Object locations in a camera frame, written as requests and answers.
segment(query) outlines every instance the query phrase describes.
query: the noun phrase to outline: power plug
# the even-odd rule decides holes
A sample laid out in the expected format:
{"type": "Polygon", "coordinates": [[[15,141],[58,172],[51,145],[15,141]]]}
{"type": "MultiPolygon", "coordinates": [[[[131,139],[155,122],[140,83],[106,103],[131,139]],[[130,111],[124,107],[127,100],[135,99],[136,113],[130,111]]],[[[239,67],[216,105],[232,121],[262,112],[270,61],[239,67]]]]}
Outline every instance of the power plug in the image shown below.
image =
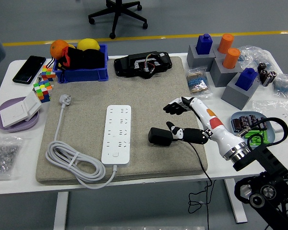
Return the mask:
{"type": "Polygon", "coordinates": [[[71,101],[72,101],[72,97],[67,94],[63,94],[60,97],[60,103],[62,104],[62,108],[65,108],[65,106],[70,105],[71,101]]]}

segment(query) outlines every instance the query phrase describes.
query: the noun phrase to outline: orange cylinder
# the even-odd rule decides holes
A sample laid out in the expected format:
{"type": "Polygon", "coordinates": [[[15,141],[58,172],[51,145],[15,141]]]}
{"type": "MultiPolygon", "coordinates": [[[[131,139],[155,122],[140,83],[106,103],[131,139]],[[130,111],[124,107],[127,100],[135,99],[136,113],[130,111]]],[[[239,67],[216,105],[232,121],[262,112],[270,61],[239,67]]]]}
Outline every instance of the orange cylinder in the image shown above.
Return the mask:
{"type": "Polygon", "coordinates": [[[225,59],[223,61],[223,66],[227,69],[235,68],[239,56],[240,56],[240,50],[238,50],[237,48],[228,49],[228,53],[226,54],[225,59]]]}
{"type": "Polygon", "coordinates": [[[234,36],[231,34],[223,34],[219,48],[217,49],[221,54],[227,54],[229,48],[234,41],[234,36]]]}

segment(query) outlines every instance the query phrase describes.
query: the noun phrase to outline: power outlet socket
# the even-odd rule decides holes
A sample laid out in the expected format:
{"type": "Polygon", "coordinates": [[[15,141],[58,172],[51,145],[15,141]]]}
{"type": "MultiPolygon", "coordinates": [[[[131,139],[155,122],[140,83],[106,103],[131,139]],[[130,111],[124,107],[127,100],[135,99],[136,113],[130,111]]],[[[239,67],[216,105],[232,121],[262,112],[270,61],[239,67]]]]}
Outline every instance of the power outlet socket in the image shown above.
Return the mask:
{"type": "Polygon", "coordinates": [[[109,105],[101,162],[105,166],[127,167],[130,163],[131,107],[109,105]]]}

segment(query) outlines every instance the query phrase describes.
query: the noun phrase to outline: white power cord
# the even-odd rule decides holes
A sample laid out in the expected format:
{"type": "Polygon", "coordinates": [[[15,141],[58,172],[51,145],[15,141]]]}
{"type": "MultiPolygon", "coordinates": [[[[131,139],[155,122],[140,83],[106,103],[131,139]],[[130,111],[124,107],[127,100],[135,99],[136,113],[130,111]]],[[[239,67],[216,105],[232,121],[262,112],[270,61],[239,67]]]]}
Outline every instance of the white power cord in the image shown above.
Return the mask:
{"type": "Polygon", "coordinates": [[[94,157],[87,156],[83,153],[78,152],[77,150],[75,150],[73,147],[69,146],[65,142],[57,140],[64,108],[65,106],[70,105],[71,100],[72,100],[71,96],[67,94],[64,94],[60,97],[60,103],[62,103],[62,107],[61,107],[59,122],[58,122],[57,130],[56,130],[56,134],[54,136],[54,141],[49,143],[48,145],[48,149],[46,151],[46,158],[48,161],[50,161],[54,165],[57,165],[73,173],[75,177],[77,178],[77,180],[79,181],[79,183],[82,184],[83,186],[89,189],[103,188],[113,180],[117,172],[117,165],[113,166],[113,174],[106,183],[102,185],[89,186],[85,182],[95,182],[104,178],[106,174],[106,168],[104,164],[94,157]],[[91,163],[96,168],[95,172],[87,173],[87,172],[80,170],[77,167],[77,163],[80,161],[91,163]]]}

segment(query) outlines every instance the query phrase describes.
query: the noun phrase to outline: white table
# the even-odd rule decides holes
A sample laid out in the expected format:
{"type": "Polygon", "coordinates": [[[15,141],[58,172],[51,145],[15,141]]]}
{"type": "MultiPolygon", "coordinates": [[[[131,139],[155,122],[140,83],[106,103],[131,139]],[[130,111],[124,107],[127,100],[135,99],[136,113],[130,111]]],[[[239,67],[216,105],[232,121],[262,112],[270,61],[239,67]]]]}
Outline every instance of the white table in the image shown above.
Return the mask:
{"type": "MultiPolygon", "coordinates": [[[[187,53],[171,54],[171,56],[179,56],[182,59],[185,70],[187,71],[187,53]]],[[[4,80],[0,88],[0,105],[5,101],[27,96],[32,90],[32,84],[23,85],[14,83],[12,78],[15,73],[24,64],[25,60],[17,60],[12,62],[6,72],[4,80]]],[[[214,84],[208,76],[210,82],[211,90],[213,92],[213,98],[209,100],[203,100],[204,103],[220,118],[224,125],[230,127],[230,116],[238,112],[237,108],[224,102],[220,99],[224,88],[215,88],[214,84]]],[[[252,101],[255,100],[265,100],[267,92],[271,93],[271,87],[260,86],[255,92],[254,96],[251,98],[252,101]]],[[[248,102],[246,107],[250,107],[251,101],[248,102]]],[[[45,128],[47,112],[49,103],[44,103],[42,109],[39,111],[39,120],[37,124],[29,130],[18,132],[18,133],[8,133],[0,129],[0,136],[18,136],[25,140],[24,146],[17,157],[15,164],[15,178],[9,181],[0,181],[0,194],[13,194],[13,193],[25,193],[25,192],[37,192],[37,191],[69,191],[73,189],[84,188],[82,185],[43,185],[36,181],[36,164],[39,154],[39,149],[43,137],[43,132],[45,128]]],[[[282,137],[282,133],[276,135],[276,140],[282,137]]],[[[243,170],[237,172],[233,168],[233,163],[231,161],[224,160],[218,151],[218,146],[213,141],[208,141],[205,144],[205,151],[208,160],[208,170],[206,171],[212,179],[227,179],[235,177],[247,177],[259,174],[264,171],[263,167],[258,162],[253,162],[243,170]]],[[[284,164],[288,169],[288,138],[280,145],[269,147],[270,151],[284,164]]],[[[110,185],[124,185],[124,184],[140,184],[140,183],[155,183],[155,182],[166,182],[166,181],[182,181],[182,180],[206,180],[205,174],[193,175],[193,176],[177,176],[177,177],[166,177],[166,178],[152,178],[152,179],[142,179],[124,182],[112,182],[110,185]]]]}

